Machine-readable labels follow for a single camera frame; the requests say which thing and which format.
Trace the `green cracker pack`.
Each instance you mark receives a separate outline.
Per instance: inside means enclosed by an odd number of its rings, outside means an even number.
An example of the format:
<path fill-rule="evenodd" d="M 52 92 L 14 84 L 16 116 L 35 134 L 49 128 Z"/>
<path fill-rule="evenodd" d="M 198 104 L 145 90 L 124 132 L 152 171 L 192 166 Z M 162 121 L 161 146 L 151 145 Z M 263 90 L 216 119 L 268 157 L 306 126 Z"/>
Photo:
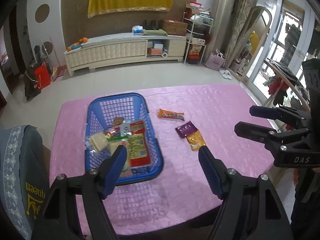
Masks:
<path fill-rule="evenodd" d="M 112 137 L 108 139 L 107 147 L 113 163 L 111 171 L 120 178 L 132 176 L 131 163 L 129 158 L 129 137 Z"/>

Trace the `clear cracker pack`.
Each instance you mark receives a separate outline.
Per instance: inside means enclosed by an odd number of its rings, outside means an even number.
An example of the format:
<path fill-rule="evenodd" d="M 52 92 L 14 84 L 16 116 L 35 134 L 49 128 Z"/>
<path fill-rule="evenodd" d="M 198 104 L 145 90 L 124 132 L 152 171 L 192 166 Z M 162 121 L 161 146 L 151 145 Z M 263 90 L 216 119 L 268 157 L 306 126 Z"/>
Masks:
<path fill-rule="evenodd" d="M 103 149 L 107 148 L 108 145 L 108 139 L 103 132 L 95 133 L 85 139 L 85 146 L 90 154 L 100 153 Z"/>

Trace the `purple snack packet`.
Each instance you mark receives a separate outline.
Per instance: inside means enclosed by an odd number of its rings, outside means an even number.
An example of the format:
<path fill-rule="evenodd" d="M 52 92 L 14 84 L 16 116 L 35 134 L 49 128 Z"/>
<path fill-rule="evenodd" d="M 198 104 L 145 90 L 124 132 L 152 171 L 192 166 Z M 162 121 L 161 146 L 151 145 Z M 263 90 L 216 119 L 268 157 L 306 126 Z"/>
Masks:
<path fill-rule="evenodd" d="M 197 131 L 196 126 L 191 122 L 186 122 L 185 124 L 175 128 L 178 136 L 183 139 Z"/>

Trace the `large red snack bag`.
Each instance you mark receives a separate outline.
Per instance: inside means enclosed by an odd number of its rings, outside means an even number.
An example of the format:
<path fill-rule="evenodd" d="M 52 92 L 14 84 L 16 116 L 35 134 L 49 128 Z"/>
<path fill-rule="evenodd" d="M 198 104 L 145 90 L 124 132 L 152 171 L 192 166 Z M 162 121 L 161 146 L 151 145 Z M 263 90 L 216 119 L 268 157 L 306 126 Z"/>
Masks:
<path fill-rule="evenodd" d="M 149 149 L 145 138 L 143 120 L 130 123 L 131 134 L 128 137 L 129 159 L 132 168 L 149 166 L 151 164 Z"/>

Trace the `red noodle snack bag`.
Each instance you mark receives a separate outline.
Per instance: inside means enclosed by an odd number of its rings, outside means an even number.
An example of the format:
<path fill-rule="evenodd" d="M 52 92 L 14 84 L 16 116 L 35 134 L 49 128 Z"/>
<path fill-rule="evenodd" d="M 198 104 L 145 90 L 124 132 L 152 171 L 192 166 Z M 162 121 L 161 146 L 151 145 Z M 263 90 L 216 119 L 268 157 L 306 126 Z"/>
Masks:
<path fill-rule="evenodd" d="M 120 126 L 124 122 L 123 117 L 115 117 L 112 125 L 104 131 L 104 135 L 107 139 L 110 139 L 112 137 L 119 137 L 120 136 Z"/>

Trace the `orange snack bar packet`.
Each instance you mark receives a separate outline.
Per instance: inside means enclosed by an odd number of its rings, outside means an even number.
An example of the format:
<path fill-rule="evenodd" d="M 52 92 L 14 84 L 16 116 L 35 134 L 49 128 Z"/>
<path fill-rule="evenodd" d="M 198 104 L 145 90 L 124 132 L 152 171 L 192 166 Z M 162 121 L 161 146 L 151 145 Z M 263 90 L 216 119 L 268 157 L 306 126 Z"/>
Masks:
<path fill-rule="evenodd" d="M 164 109 L 159 109 L 157 112 L 158 118 L 166 118 L 166 119 L 176 119 L 184 121 L 184 113 L 168 111 Z"/>

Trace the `blue plastic basket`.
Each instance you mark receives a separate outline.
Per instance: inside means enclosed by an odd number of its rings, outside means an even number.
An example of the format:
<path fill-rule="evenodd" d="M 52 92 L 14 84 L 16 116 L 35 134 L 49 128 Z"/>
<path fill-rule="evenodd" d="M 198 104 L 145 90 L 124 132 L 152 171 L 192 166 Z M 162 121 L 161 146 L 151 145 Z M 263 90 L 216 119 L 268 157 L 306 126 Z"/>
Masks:
<path fill-rule="evenodd" d="M 87 110 L 85 170 L 98 168 L 119 145 L 127 148 L 127 161 L 118 185 L 155 179 L 164 160 L 155 137 L 145 98 L 125 93 L 93 100 Z"/>

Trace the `blue wafer stick packet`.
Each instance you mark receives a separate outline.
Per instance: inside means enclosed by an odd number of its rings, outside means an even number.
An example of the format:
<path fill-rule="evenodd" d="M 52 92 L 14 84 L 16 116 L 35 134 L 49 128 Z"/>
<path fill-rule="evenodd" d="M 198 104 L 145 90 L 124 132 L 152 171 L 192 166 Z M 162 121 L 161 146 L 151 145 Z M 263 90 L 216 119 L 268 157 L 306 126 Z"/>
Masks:
<path fill-rule="evenodd" d="M 120 136 L 121 137 L 129 137 L 131 135 L 132 135 L 132 133 L 131 133 L 131 123 L 124 121 L 120 125 Z"/>

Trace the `pink quilted table cover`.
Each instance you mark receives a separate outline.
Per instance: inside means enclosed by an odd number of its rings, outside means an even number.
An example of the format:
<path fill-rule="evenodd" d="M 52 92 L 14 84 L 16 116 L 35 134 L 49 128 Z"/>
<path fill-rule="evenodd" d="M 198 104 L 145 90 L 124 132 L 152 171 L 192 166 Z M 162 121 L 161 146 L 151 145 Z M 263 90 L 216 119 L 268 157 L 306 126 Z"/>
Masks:
<path fill-rule="evenodd" d="M 86 139 L 108 129 L 118 116 L 143 120 L 151 163 L 132 172 L 135 179 L 121 184 L 104 206 L 119 235 L 135 235 L 167 228 L 193 219 L 220 205 L 198 161 L 198 153 L 176 128 L 182 120 L 159 118 L 159 109 L 180 112 L 199 130 L 214 157 L 244 176 L 256 177 L 273 163 L 258 142 L 237 137 L 235 125 L 270 123 L 250 115 L 250 96 L 239 85 L 180 86 L 139 90 L 100 98 L 84 98 L 62 105 L 50 158 L 50 179 L 58 174 L 75 177 L 98 166 L 106 153 L 91 155 Z"/>

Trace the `pink shopping bag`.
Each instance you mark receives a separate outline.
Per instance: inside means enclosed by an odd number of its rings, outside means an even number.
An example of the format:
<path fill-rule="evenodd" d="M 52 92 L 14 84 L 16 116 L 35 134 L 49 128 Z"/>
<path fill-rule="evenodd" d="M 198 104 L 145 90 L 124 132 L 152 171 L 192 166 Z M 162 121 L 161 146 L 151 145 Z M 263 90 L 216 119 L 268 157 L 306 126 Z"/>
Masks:
<path fill-rule="evenodd" d="M 219 70 L 225 62 L 225 57 L 221 51 L 216 49 L 215 52 L 212 52 L 208 57 L 204 65 L 212 70 Z"/>

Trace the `black bag on floor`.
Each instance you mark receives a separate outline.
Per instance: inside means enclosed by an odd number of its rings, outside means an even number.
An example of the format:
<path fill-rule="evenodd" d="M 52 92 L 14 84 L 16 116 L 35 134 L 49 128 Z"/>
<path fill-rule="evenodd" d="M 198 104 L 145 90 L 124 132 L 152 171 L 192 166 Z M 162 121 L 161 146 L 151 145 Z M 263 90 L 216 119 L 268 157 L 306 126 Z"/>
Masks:
<path fill-rule="evenodd" d="M 23 76 L 24 82 L 24 94 L 27 101 L 32 100 L 41 93 L 41 90 L 37 86 L 37 78 L 34 73 L 34 68 L 28 67 Z"/>

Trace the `white metal shelf rack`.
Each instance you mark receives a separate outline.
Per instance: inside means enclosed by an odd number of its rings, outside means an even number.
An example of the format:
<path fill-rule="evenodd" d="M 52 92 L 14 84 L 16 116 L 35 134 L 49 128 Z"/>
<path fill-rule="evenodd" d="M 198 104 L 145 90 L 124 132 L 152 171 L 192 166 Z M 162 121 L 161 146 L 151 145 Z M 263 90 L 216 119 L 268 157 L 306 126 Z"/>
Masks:
<path fill-rule="evenodd" d="M 210 9 L 191 1 L 185 5 L 182 21 L 187 24 L 184 63 L 201 64 L 214 23 Z"/>

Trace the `cardboard box on cabinet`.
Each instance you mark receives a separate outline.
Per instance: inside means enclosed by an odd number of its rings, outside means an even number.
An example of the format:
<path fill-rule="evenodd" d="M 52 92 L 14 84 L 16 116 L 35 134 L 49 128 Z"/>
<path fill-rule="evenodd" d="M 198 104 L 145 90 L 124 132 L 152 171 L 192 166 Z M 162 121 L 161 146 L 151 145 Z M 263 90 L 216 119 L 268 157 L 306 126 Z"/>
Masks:
<path fill-rule="evenodd" d="M 168 35 L 185 36 L 188 24 L 174 20 L 161 20 L 160 28 Z"/>

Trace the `cream TV cabinet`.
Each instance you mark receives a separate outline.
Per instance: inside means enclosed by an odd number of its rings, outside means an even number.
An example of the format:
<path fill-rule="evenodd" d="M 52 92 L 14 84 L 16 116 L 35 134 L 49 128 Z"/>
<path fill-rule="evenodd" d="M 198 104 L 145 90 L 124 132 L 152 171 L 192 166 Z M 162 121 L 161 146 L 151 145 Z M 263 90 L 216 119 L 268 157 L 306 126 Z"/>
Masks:
<path fill-rule="evenodd" d="M 79 48 L 65 51 L 70 76 L 76 70 L 121 64 L 183 61 L 187 38 L 176 35 L 134 35 L 119 33 L 89 38 Z"/>

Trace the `oranges on cabinet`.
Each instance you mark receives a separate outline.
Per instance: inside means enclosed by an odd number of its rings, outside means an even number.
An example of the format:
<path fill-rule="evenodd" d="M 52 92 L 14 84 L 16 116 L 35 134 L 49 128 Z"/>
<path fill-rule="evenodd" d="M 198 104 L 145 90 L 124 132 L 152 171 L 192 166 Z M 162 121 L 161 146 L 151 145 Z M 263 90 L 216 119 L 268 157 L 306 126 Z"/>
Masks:
<path fill-rule="evenodd" d="M 80 48 L 83 44 L 88 42 L 88 38 L 83 37 L 78 42 L 75 42 L 66 48 L 67 51 L 75 50 Z"/>

